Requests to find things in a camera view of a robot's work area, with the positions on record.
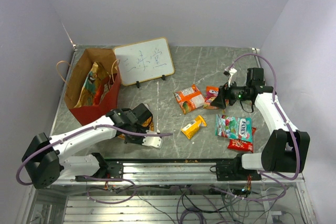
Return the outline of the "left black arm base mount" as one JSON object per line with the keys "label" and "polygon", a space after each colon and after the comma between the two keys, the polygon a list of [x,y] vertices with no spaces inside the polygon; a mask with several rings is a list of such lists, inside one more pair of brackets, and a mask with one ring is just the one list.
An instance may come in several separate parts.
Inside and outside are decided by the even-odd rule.
{"label": "left black arm base mount", "polygon": [[77,182],[107,182],[108,179],[120,179],[123,175],[123,165],[117,161],[98,161],[98,170],[75,176]]}

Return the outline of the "red brown paper bag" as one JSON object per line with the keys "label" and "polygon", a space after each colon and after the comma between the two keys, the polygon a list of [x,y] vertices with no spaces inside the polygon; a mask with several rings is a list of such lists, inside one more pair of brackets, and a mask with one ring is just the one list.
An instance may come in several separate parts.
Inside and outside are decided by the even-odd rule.
{"label": "red brown paper bag", "polygon": [[112,49],[88,48],[64,80],[64,101],[81,125],[89,124],[117,107],[121,76]]}

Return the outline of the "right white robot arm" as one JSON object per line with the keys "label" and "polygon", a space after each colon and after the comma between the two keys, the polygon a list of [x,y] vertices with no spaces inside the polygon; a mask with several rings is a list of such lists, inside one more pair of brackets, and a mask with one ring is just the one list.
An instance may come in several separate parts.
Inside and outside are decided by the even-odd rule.
{"label": "right white robot arm", "polygon": [[275,88],[265,84],[262,68],[247,70],[245,86],[236,84],[236,73],[234,68],[224,72],[228,81],[219,87],[218,96],[211,105],[225,109],[237,101],[250,101],[262,114],[270,137],[262,152],[243,154],[241,162],[231,167],[232,175],[239,180],[248,176],[250,170],[298,175],[305,167],[309,134],[291,123],[278,101]]}

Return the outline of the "red Doritos chip bag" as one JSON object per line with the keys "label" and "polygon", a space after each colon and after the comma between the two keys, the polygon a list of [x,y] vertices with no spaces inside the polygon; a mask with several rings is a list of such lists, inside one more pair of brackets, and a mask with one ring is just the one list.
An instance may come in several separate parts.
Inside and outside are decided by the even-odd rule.
{"label": "red Doritos chip bag", "polygon": [[101,100],[105,97],[107,92],[112,88],[113,78],[112,75],[100,76],[96,79],[95,93],[93,96],[93,105],[99,105]]}

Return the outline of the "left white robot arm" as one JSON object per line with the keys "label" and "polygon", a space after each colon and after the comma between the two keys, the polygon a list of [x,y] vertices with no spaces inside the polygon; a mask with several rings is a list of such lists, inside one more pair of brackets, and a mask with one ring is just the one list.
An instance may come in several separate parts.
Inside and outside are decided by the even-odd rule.
{"label": "left white robot arm", "polygon": [[105,181],[117,178],[108,162],[99,153],[76,156],[91,145],[120,135],[125,143],[161,148],[162,139],[151,130],[153,115],[143,103],[134,109],[115,109],[92,123],[59,135],[36,135],[26,150],[22,162],[30,184],[43,189],[58,179]]}

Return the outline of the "gold teal snack bag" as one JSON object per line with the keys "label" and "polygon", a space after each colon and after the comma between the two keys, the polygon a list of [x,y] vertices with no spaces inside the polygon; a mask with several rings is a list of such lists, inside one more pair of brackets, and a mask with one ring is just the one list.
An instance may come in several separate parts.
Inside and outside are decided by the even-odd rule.
{"label": "gold teal snack bag", "polygon": [[84,84],[81,88],[79,99],[74,108],[80,108],[82,106],[92,106],[93,96],[96,89],[95,81],[98,77],[107,75],[110,74],[106,71],[102,64],[95,61],[85,78]]}

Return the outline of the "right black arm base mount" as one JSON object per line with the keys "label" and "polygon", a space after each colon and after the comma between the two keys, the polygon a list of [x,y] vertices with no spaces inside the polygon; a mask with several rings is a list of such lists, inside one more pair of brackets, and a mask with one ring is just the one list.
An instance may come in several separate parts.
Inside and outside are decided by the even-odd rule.
{"label": "right black arm base mount", "polygon": [[226,158],[209,168],[210,172],[216,174],[219,182],[224,181],[243,181],[251,179],[252,181],[261,180],[261,175],[256,170],[244,169],[242,166],[242,157],[237,155],[235,158]]}

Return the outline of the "orange chip bag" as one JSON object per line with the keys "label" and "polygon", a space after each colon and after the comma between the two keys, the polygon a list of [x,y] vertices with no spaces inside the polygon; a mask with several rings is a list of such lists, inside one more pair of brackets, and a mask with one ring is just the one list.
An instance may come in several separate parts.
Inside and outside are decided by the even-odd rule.
{"label": "orange chip bag", "polygon": [[116,109],[111,118],[116,127],[125,131],[142,134],[145,134],[147,130],[154,131],[153,114],[143,103],[133,109]]}

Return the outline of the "orange Fox's fruits candy bag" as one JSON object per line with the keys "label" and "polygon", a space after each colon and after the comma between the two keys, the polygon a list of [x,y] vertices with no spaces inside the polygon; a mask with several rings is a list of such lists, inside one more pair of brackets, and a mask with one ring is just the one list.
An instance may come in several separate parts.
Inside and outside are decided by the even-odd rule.
{"label": "orange Fox's fruits candy bag", "polygon": [[218,96],[218,87],[214,86],[207,86],[206,87],[206,96],[205,96],[205,101],[203,108],[204,109],[209,109],[209,110],[215,110],[218,109],[218,107],[211,105],[211,103],[217,98]]}

